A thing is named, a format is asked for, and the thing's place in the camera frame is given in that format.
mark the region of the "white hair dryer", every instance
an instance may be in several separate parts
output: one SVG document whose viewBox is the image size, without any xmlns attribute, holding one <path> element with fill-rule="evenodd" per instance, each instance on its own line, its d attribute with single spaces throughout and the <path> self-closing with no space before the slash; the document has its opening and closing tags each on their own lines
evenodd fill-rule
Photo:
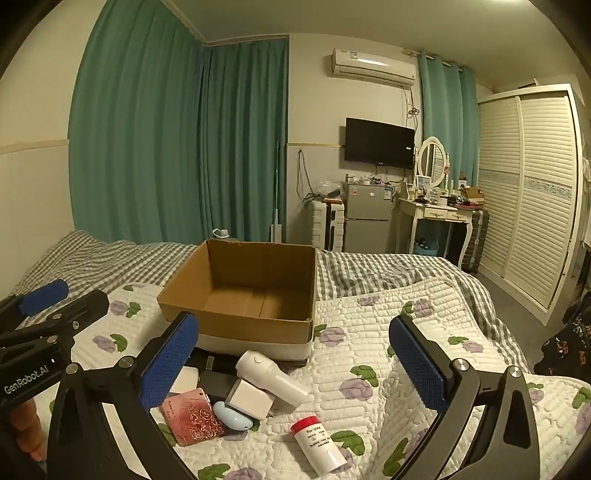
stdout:
<svg viewBox="0 0 591 480">
<path fill-rule="evenodd" d="M 273 360 L 262 353 L 246 351 L 236 364 L 236 371 L 240 378 L 271 392 L 294 407 L 299 407 L 309 399 L 310 387 L 285 375 Z"/>
</svg>

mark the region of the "paper box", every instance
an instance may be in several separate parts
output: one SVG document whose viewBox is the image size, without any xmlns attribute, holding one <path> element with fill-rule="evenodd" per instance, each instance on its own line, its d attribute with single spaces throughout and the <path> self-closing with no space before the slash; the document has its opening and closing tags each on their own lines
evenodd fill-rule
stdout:
<svg viewBox="0 0 591 480">
<path fill-rule="evenodd" d="M 306 245 L 202 243 L 158 296 L 164 317 L 199 320 L 198 345 L 275 360 L 306 360 L 312 346 L 316 250 Z"/>
<path fill-rule="evenodd" d="M 477 205 L 484 204 L 484 194 L 480 189 L 477 189 L 476 187 L 467 187 L 465 189 L 462 189 L 462 198 L 470 203 L 474 203 Z"/>
</svg>

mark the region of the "hand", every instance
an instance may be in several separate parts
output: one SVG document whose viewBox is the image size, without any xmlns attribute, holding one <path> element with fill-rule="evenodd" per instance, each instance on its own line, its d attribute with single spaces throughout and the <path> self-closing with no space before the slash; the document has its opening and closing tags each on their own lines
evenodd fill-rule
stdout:
<svg viewBox="0 0 591 480">
<path fill-rule="evenodd" d="M 47 459 L 47 441 L 37 416 L 35 400 L 29 400 L 10 412 L 10 423 L 17 431 L 17 443 L 36 462 Z"/>
</svg>

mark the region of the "sliding closet door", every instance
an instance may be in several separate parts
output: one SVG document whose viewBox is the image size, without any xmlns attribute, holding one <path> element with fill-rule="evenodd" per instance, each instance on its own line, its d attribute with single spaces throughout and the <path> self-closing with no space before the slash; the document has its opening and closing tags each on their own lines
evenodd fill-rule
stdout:
<svg viewBox="0 0 591 480">
<path fill-rule="evenodd" d="M 566 92 L 525 95 L 517 102 L 523 125 L 523 191 L 504 277 L 548 307 L 573 225 L 573 117 Z"/>
<path fill-rule="evenodd" d="M 481 103 L 478 186 L 491 214 L 481 263 L 499 275 L 505 269 L 517 214 L 520 159 L 517 99 Z"/>
</svg>

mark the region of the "blue basket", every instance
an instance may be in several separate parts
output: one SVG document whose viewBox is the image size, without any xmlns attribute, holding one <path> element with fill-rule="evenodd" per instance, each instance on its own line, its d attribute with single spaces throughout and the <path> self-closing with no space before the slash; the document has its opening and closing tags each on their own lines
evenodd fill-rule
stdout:
<svg viewBox="0 0 591 480">
<path fill-rule="evenodd" d="M 439 253 L 439 242 L 437 240 L 428 241 L 428 248 L 423 248 L 414 244 L 413 253 L 415 255 L 425 255 L 427 257 L 436 257 Z"/>
</svg>

